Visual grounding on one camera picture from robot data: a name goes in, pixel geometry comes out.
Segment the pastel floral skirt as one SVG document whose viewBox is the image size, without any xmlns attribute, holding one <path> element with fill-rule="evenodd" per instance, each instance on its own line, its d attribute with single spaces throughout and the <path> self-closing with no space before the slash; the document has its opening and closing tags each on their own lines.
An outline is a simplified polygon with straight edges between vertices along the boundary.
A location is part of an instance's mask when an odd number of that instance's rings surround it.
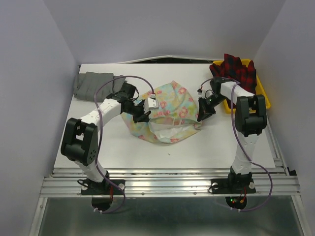
<svg viewBox="0 0 315 236">
<path fill-rule="evenodd" d="M 172 81 L 155 88 L 159 108 L 149 115 L 149 122 L 133 121 L 132 115 L 121 114 L 131 135 L 150 143 L 172 144 L 200 131 L 198 106 L 188 90 Z"/>
</svg>

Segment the grey pleated skirt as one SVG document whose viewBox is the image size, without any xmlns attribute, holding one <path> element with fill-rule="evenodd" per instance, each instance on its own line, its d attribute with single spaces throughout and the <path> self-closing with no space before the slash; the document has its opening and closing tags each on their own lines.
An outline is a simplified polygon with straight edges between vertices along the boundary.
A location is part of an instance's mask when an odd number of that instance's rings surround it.
<svg viewBox="0 0 315 236">
<path fill-rule="evenodd" d="M 79 73 L 74 78 L 73 96 L 79 100 L 93 102 L 94 94 L 106 84 L 96 95 L 97 102 L 103 102 L 109 94 L 121 89 L 126 78 L 113 80 L 118 77 L 113 73 Z"/>
</svg>

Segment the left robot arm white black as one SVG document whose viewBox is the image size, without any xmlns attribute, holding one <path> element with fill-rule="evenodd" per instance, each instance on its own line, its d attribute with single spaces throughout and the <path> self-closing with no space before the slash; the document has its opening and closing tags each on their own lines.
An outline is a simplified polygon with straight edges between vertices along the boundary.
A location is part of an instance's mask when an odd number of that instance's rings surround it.
<svg viewBox="0 0 315 236">
<path fill-rule="evenodd" d="M 124 193 L 121 186 L 125 181 L 110 181 L 108 171 L 99 163 L 99 143 L 102 141 L 103 127 L 122 113 L 131 115 L 135 123 L 150 120 L 151 111 L 158 107 L 155 94 L 136 103 L 135 92 L 137 88 L 134 85 L 124 83 L 118 92 L 108 95 L 95 110 L 66 122 L 61 154 L 77 164 L 86 175 L 85 179 L 78 180 L 81 195 Z"/>
</svg>

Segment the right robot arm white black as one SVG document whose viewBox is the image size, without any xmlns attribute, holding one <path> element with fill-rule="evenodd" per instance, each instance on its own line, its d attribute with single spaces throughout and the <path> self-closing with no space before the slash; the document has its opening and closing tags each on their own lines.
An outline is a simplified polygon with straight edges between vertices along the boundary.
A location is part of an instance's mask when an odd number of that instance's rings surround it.
<svg viewBox="0 0 315 236">
<path fill-rule="evenodd" d="M 231 102 L 231 120 L 238 146 L 227 178 L 211 180 L 209 192 L 213 194 L 255 193 L 252 179 L 252 156 L 259 135 L 267 125 L 266 101 L 263 95 L 255 95 L 242 88 L 234 79 L 213 77 L 208 79 L 210 92 L 199 87 L 198 121 L 216 113 L 215 107 L 224 100 Z"/>
</svg>

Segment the red black plaid skirt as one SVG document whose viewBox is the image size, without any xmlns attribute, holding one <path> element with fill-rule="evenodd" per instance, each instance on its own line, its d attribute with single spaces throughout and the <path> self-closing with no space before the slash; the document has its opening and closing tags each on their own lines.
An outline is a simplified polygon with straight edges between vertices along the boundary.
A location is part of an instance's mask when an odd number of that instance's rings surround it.
<svg viewBox="0 0 315 236">
<path fill-rule="evenodd" d="M 232 78 L 240 83 L 240 86 L 248 92 L 256 94 L 256 68 L 252 60 L 244 65 L 239 57 L 224 54 L 223 62 L 209 66 L 214 77 Z"/>
</svg>

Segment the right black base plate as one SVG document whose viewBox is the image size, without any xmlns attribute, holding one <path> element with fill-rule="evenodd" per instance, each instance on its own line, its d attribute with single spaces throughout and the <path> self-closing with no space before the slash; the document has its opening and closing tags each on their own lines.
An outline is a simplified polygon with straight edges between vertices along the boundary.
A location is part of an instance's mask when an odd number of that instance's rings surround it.
<svg viewBox="0 0 315 236">
<path fill-rule="evenodd" d="M 255 188 L 250 188 L 245 183 L 231 183 L 226 178 L 214 178 L 211 179 L 211 185 L 208 188 L 208 192 L 212 194 L 254 194 L 256 193 Z"/>
</svg>

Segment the aluminium rail frame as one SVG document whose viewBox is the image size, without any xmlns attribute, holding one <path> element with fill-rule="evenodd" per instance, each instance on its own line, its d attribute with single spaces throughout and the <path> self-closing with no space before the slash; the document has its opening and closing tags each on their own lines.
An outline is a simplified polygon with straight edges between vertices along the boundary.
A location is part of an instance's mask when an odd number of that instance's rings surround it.
<svg viewBox="0 0 315 236">
<path fill-rule="evenodd" d="M 115 214 L 93 212 L 80 194 L 78 169 L 56 168 L 43 181 L 31 225 L 32 236 L 310 236 L 297 176 L 286 168 L 270 127 L 266 128 L 275 167 L 273 181 L 256 170 L 257 193 L 248 207 L 259 205 L 273 188 L 268 204 L 249 213 L 225 207 L 212 195 L 210 180 L 227 169 L 113 169 L 126 180 L 126 203 Z"/>
</svg>

